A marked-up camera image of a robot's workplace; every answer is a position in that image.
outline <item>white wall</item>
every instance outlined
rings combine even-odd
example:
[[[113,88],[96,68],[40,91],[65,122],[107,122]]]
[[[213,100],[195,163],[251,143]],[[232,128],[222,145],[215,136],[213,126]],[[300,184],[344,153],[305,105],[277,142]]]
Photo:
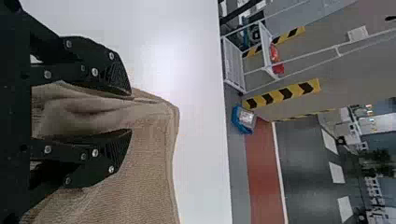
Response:
[[[396,131],[396,113],[360,119],[359,124],[362,134]]]
[[[59,35],[117,51],[134,87],[180,109],[174,159],[182,223],[232,223],[217,1],[22,1]]]

